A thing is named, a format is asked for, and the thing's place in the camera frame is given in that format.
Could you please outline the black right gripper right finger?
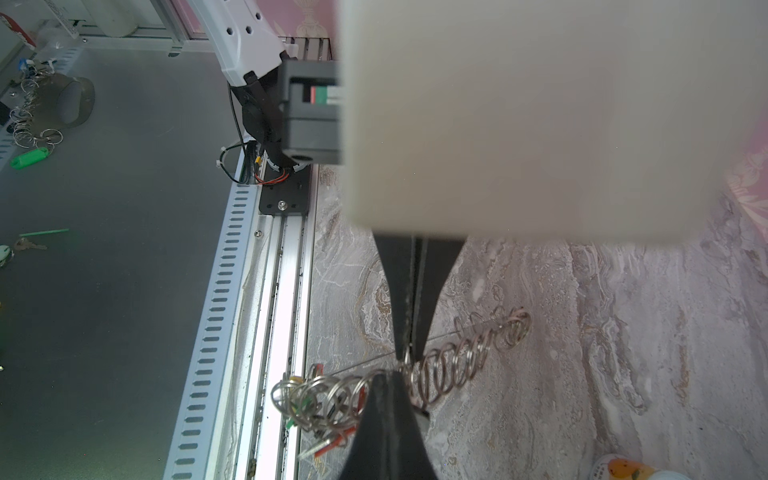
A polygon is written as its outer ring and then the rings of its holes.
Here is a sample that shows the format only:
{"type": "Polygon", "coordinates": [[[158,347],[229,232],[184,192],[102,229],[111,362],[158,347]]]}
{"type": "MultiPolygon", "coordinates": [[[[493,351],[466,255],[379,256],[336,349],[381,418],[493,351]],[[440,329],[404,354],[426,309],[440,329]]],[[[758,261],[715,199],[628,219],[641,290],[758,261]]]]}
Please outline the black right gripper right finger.
{"type": "Polygon", "coordinates": [[[392,372],[387,386],[386,478],[436,479],[403,376],[392,372]]]}

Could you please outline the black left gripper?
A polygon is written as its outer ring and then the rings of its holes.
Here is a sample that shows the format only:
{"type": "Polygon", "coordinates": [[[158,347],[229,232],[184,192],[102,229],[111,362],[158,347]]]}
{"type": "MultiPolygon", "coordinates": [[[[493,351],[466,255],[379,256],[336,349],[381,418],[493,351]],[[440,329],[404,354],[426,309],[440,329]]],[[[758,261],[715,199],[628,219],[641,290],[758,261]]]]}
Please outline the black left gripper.
{"type": "Polygon", "coordinates": [[[297,163],[340,163],[342,89],[333,61],[290,59],[278,69],[282,151],[297,163]]]}

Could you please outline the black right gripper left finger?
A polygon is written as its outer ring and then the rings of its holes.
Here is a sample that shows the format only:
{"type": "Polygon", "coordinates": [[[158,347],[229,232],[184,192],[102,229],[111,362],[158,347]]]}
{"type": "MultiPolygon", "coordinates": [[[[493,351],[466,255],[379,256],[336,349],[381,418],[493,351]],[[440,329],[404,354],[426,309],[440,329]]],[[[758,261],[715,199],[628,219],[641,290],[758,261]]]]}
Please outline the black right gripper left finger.
{"type": "Polygon", "coordinates": [[[386,479],[389,374],[376,374],[369,388],[359,428],[339,479],[386,479]]]}

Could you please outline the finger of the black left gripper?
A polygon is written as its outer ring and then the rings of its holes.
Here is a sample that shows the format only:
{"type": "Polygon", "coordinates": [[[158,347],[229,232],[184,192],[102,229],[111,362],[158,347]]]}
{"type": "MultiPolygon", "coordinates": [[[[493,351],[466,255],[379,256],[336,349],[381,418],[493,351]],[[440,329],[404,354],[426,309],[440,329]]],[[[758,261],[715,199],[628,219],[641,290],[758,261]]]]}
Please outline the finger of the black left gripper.
{"type": "Polygon", "coordinates": [[[389,287],[396,358],[404,360],[412,333],[414,239],[374,233],[374,241],[389,287]]]}
{"type": "Polygon", "coordinates": [[[424,357],[437,302],[466,242],[462,239],[416,239],[412,313],[412,359],[424,357]]]}

